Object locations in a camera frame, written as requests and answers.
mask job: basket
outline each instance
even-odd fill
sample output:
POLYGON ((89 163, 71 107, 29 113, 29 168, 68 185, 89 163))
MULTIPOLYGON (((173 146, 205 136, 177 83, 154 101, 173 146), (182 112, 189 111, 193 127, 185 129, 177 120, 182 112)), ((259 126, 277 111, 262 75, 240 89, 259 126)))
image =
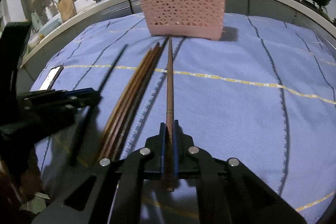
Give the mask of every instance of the basket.
POLYGON ((140 0, 151 35, 219 40, 225 0, 140 0))

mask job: white countertop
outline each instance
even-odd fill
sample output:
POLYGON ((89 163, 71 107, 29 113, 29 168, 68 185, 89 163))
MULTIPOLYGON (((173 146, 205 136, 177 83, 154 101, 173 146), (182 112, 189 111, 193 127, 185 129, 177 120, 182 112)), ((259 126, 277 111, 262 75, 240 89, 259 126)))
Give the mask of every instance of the white countertop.
MULTIPOLYGON (((56 36, 58 36, 60 33, 64 32, 65 30, 69 29, 70 27, 74 26, 76 23, 88 18, 91 15, 94 15, 102 10, 105 10, 113 5, 125 2, 128 0, 104 0, 91 8, 89 8, 86 11, 83 11, 62 25, 60 25, 58 28, 53 30, 49 35, 47 35, 45 38, 41 40, 41 42, 32 49, 31 52, 29 52, 22 60, 21 67, 27 63, 27 61, 34 56, 36 52, 38 52, 41 48, 43 48, 47 43, 49 43, 52 39, 54 39, 56 36)), ((321 25, 325 30, 327 30, 332 36, 336 37, 336 27, 331 24, 328 20, 326 20, 324 17, 320 16, 310 8, 298 3, 294 0, 276 0, 279 1, 285 5, 288 5, 289 7, 292 7, 295 10, 298 10, 299 12, 305 14, 307 17, 321 25)))

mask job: smartphone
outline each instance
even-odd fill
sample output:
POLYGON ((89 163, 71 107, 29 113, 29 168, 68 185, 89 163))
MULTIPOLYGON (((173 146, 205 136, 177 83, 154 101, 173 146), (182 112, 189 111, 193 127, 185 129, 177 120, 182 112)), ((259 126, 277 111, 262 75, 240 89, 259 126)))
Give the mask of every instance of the smartphone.
POLYGON ((63 69, 64 69, 63 65, 60 65, 56 68, 52 68, 48 73, 46 79, 43 81, 42 86, 40 87, 39 90, 50 90, 63 69))

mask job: cutting board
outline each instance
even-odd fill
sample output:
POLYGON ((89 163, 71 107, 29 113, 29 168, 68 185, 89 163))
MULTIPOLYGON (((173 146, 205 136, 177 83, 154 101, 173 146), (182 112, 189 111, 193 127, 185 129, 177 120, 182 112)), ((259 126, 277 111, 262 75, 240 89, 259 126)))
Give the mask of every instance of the cutting board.
POLYGON ((68 19, 77 15, 74 1, 75 0, 61 0, 58 3, 58 10, 61 14, 61 18, 63 22, 66 22, 68 19))

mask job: screw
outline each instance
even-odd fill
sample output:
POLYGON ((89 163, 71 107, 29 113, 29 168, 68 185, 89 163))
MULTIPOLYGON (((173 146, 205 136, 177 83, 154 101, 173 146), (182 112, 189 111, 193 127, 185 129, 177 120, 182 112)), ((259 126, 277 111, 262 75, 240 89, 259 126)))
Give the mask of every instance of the screw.
POLYGON ((237 166, 239 164, 239 160, 236 158, 231 158, 228 162, 231 166, 237 166))
POLYGON ((151 152, 151 150, 147 147, 143 147, 140 149, 140 154, 141 155, 148 155, 151 152))
POLYGON ((191 147, 189 147, 188 151, 189 151, 190 154, 197 154, 200 150, 196 146, 191 146, 191 147))
POLYGON ((99 164, 101 165, 101 166, 107 166, 107 165, 109 165, 111 163, 111 161, 108 159, 108 158, 103 158, 103 159, 101 159, 100 161, 99 161, 99 164))

